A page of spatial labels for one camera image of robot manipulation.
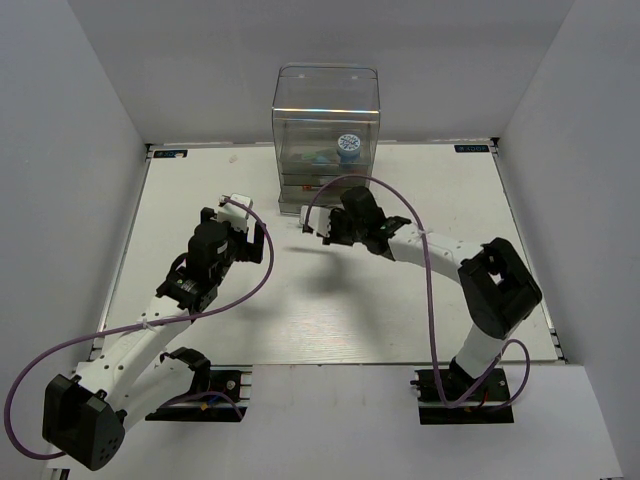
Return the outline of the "blue highlighter marker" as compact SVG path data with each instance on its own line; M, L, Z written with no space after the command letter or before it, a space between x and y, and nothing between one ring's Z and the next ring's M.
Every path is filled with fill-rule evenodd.
M318 155L314 160L313 160L313 164L314 165L330 165L330 164L334 164L336 162L335 158L332 156L326 156L326 155Z

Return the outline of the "blue cleaning gel jar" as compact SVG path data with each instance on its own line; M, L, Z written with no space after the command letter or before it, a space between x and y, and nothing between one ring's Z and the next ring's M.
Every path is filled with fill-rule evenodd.
M338 137L336 151L341 164L355 163L360 159L362 150L361 138L353 133L345 133Z

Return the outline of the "clear plastic drawer organizer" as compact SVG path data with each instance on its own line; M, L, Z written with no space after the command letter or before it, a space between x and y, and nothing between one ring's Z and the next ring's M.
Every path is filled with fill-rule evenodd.
M368 183L380 131L379 77L376 69L356 64L289 63L278 72L271 120L279 175L279 211L296 216L316 192L302 185L321 186L342 175L353 179L330 184L317 203L333 205L347 188ZM358 135L360 159L341 164L336 151L339 136ZM330 165L300 160L304 153L332 156Z

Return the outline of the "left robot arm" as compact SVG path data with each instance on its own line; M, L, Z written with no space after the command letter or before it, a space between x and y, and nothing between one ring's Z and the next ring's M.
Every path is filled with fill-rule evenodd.
M233 264L259 264L272 243L250 198L224 196L203 208L200 222L138 319L103 332L113 339L72 376L57 375L45 389L43 438L87 469L110 462L126 432L174 398L210 391L210 360L186 347L167 346L209 312Z

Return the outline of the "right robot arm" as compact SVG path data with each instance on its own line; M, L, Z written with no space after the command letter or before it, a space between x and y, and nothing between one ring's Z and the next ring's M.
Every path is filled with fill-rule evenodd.
M448 367L443 390L452 399L477 397L508 340L543 299L537 282L508 240L476 244L427 232L417 219L388 216L371 191L345 191L340 207L308 207L300 214L307 231L325 245L364 245L373 255L423 267L461 289L472 326Z

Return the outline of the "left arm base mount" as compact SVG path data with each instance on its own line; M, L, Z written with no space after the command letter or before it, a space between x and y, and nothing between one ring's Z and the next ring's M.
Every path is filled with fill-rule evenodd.
M249 408L253 368L212 367L203 393L188 393L147 415L147 422L239 423Z

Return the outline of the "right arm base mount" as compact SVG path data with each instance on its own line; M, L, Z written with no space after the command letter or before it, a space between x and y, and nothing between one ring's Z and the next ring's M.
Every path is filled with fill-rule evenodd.
M434 371L416 370L411 388L417 395L418 413L421 425L499 425L513 424L511 406L500 405L507 402L510 390L502 368L494 369L483 383L456 408L448 408L438 395Z

